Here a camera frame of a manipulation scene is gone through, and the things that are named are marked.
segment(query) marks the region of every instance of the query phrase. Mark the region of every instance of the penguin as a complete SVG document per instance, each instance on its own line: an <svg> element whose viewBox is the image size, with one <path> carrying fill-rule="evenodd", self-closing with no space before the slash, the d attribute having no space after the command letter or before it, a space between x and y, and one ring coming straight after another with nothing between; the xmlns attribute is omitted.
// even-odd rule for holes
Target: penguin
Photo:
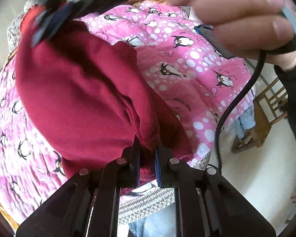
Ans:
<svg viewBox="0 0 296 237"><path fill-rule="evenodd" d="M113 20L113 21L117 21L117 20L120 20L121 18L117 17L117 16L114 16L114 15L105 15L104 18L106 20Z"/></svg>
<svg viewBox="0 0 296 237"><path fill-rule="evenodd" d="M12 112L14 113L14 114L17 114L20 110L22 110L23 109L23 105L22 105L22 102L21 102L21 100L16 100L15 102L14 102L14 105L13 105L13 108L12 108Z"/></svg>
<svg viewBox="0 0 296 237"><path fill-rule="evenodd" d="M0 136L0 143L6 147L8 142L7 136L2 132L2 135Z"/></svg>
<svg viewBox="0 0 296 237"><path fill-rule="evenodd" d="M181 121L181 116L180 113L177 113L176 111L172 111L174 113L174 115L176 116L176 118Z"/></svg>
<svg viewBox="0 0 296 237"><path fill-rule="evenodd" d="M136 8L129 7L126 12L139 13L140 10L139 9L136 9Z"/></svg>
<svg viewBox="0 0 296 237"><path fill-rule="evenodd" d="M175 12L170 12L170 13L168 14L168 17L176 17Z"/></svg>
<svg viewBox="0 0 296 237"><path fill-rule="evenodd" d="M175 47L173 47L173 49L178 48L179 46L183 46L183 47L191 47L194 44L194 41L188 37L184 37L184 36L172 36L174 37L174 44Z"/></svg>
<svg viewBox="0 0 296 237"><path fill-rule="evenodd" d="M152 13L152 14L157 14L157 15L160 15L161 14L161 12L160 11L157 11L157 9L155 9L155 8L149 8L149 11L148 11L149 13Z"/></svg>
<svg viewBox="0 0 296 237"><path fill-rule="evenodd" d="M133 39L126 40L126 43L129 43L131 47L138 47L145 45L139 37L134 37Z"/></svg>
<svg viewBox="0 0 296 237"><path fill-rule="evenodd" d="M0 101L0 108L2 108L6 103L6 100L5 98L3 98L1 101Z"/></svg>
<svg viewBox="0 0 296 237"><path fill-rule="evenodd" d="M230 79L230 77L227 77L227 76L224 76L222 74L219 74L215 70L213 70L213 71L217 74L217 80L218 80L217 86L226 86L226 87L233 88L234 83L232 82L232 80Z"/></svg>
<svg viewBox="0 0 296 237"><path fill-rule="evenodd" d="M217 56L224 58L224 56L219 51L217 51L215 48L214 48L214 52L216 53Z"/></svg>
<svg viewBox="0 0 296 237"><path fill-rule="evenodd" d="M149 27L157 27L158 23L155 20L152 20L148 24L145 24L145 25L149 26Z"/></svg>
<svg viewBox="0 0 296 237"><path fill-rule="evenodd" d="M220 117L218 116L217 113L214 113L214 118L215 118L216 124L218 124L218 122L220 121Z"/></svg>
<svg viewBox="0 0 296 237"><path fill-rule="evenodd" d="M29 149L29 145L27 143L27 139L24 139L23 141L20 141L19 146L18 146L18 155L27 160L26 157L28 155L30 155L30 149Z"/></svg>
<svg viewBox="0 0 296 237"><path fill-rule="evenodd" d="M14 191L16 195L20 197L21 188L19 187L18 183L12 179L11 185L12 185L12 188L10 190Z"/></svg>
<svg viewBox="0 0 296 237"><path fill-rule="evenodd" d="M54 151L54 153L57 154L58 159L55 161L56 169L53 172L60 172L63 176L65 176L65 172L62 168L62 157L57 152Z"/></svg>
<svg viewBox="0 0 296 237"><path fill-rule="evenodd" d="M170 64L162 63L160 72L164 76L177 76L180 78L187 77L186 75L180 73L174 66Z"/></svg>

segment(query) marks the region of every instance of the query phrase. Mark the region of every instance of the red towel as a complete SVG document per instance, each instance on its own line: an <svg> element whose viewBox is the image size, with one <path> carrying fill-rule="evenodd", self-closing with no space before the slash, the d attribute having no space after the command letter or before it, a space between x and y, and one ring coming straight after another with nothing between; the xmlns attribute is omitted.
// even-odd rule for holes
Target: red towel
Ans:
<svg viewBox="0 0 296 237"><path fill-rule="evenodd" d="M159 136L175 157L192 158L180 122L138 70L134 48L110 46L78 21L32 49L33 33L29 28L19 47L16 84L32 122L62 155L67 178L119 158L135 135L148 149L142 180L153 178Z"/></svg>

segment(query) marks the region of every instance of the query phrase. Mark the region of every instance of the metal pin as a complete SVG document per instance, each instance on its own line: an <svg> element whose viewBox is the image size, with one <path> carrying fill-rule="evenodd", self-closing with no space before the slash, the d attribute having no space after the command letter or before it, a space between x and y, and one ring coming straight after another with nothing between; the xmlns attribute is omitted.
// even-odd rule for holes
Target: metal pin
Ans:
<svg viewBox="0 0 296 237"><path fill-rule="evenodd" d="M125 164L126 161L127 161L127 160L126 160L125 158L119 158L119 159L116 160L117 164L119 164L119 165L123 165L123 164Z"/></svg>
<svg viewBox="0 0 296 237"><path fill-rule="evenodd" d="M80 175L87 175L89 173L89 170L87 168L82 168L79 170Z"/></svg>
<svg viewBox="0 0 296 237"><path fill-rule="evenodd" d="M177 159L177 158L171 158L170 159L170 163L172 164L172 165L176 165L176 164L179 164L179 160Z"/></svg>
<svg viewBox="0 0 296 237"><path fill-rule="evenodd" d="M209 175L215 175L217 173L217 170L214 169L214 168L212 168L212 167L210 167L210 168L207 169L207 173Z"/></svg>

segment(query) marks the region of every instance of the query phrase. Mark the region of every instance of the gray knit fabric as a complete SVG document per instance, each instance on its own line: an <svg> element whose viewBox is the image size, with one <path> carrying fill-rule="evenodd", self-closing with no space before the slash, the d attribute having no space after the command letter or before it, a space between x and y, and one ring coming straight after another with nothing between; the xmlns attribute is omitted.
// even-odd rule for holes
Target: gray knit fabric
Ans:
<svg viewBox="0 0 296 237"><path fill-rule="evenodd" d="M207 167L210 154L193 165L194 168L204 170ZM118 225L135 222L160 211L174 203L174 188L156 189L135 200L124 203L119 207Z"/></svg>

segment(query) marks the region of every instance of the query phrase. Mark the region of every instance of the light blue jeans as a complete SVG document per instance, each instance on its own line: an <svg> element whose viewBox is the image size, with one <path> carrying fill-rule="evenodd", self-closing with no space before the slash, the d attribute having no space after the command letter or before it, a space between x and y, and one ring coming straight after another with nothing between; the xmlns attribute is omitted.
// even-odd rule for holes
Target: light blue jeans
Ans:
<svg viewBox="0 0 296 237"><path fill-rule="evenodd" d="M175 204L129 224L135 237L175 237Z"/></svg>

